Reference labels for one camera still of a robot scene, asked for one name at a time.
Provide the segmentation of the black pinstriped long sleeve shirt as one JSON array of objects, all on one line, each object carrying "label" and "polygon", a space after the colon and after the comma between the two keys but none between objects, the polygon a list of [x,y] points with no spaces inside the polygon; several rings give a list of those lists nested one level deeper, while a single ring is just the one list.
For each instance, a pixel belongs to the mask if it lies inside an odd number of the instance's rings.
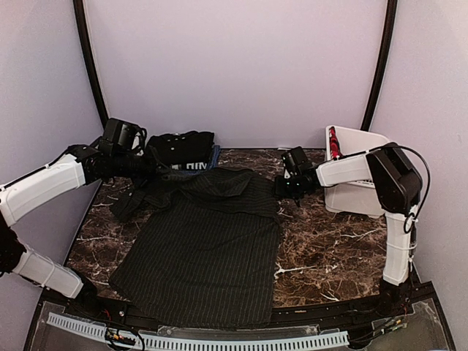
[{"label": "black pinstriped long sleeve shirt", "polygon": [[281,228],[273,182],[253,170],[165,174],[113,206],[151,215],[110,286],[172,326],[259,328],[271,319]]}]

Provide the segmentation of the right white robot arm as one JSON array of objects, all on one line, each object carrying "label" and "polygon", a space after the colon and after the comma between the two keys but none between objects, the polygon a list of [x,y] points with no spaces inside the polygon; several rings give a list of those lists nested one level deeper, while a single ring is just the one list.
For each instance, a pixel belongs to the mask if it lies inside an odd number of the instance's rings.
[{"label": "right white robot arm", "polygon": [[426,201],[430,178],[422,178],[407,157],[410,148],[387,143],[313,165],[301,147],[282,154],[284,175],[274,179],[279,199],[299,204],[305,195],[339,184],[370,180],[387,223],[386,261],[382,280],[400,286],[412,270],[416,247],[415,224]]}]

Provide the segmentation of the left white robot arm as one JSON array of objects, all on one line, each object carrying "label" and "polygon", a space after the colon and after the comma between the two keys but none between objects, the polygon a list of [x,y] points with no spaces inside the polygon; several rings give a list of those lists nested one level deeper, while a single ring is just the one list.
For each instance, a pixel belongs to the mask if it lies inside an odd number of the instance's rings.
[{"label": "left white robot arm", "polygon": [[83,279],[63,265],[72,232],[96,190],[94,182],[153,178],[162,168],[150,152],[107,156],[73,145],[50,164],[1,185],[1,272],[75,299],[85,317],[98,318],[102,301],[83,290]]}]

